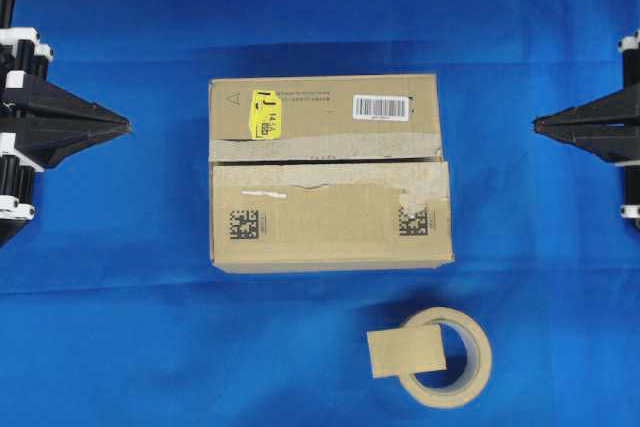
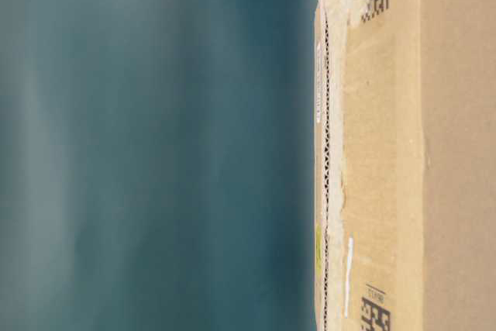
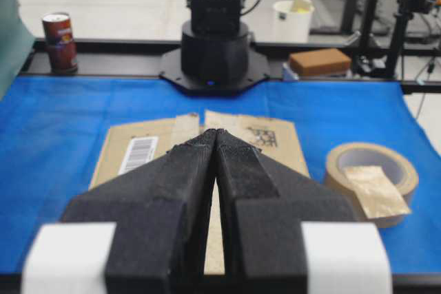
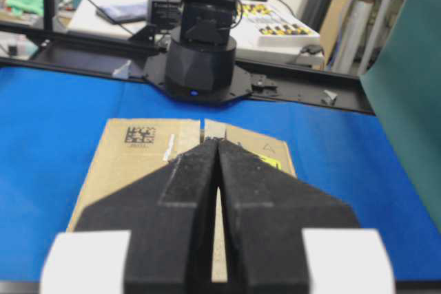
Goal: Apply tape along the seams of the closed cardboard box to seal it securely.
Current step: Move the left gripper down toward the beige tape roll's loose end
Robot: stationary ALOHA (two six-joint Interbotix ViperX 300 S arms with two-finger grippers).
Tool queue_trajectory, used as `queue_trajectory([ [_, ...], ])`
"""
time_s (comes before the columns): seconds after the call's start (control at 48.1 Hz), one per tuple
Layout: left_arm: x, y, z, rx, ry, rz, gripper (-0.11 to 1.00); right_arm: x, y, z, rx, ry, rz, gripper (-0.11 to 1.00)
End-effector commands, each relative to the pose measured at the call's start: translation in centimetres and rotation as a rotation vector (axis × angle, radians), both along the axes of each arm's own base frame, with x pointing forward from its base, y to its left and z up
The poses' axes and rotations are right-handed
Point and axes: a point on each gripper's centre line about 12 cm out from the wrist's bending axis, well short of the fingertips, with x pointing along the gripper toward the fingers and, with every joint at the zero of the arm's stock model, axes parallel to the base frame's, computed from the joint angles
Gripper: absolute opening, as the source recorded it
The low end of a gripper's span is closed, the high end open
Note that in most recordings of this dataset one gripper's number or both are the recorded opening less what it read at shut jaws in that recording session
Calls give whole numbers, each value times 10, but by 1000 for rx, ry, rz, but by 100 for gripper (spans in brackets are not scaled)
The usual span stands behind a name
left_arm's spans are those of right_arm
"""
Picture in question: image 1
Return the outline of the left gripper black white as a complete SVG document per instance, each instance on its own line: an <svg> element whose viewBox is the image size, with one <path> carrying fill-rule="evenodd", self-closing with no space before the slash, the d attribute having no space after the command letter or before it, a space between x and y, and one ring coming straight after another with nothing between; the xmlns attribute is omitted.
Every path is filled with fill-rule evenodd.
<svg viewBox="0 0 640 427"><path fill-rule="evenodd" d="M1 220L31 221L35 176L131 132L129 120L48 82L53 49L35 28L1 29ZM67 119L11 119L25 112Z"/></svg>

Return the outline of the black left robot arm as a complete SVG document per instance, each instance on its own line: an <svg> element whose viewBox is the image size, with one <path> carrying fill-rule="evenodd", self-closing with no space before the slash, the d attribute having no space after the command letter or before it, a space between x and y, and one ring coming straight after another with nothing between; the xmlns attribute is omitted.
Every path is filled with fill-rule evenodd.
<svg viewBox="0 0 640 427"><path fill-rule="evenodd" d="M50 45L11 25L15 0L1 0L1 226L32 221L35 177L66 158L131 131L130 121L47 79Z"/></svg>

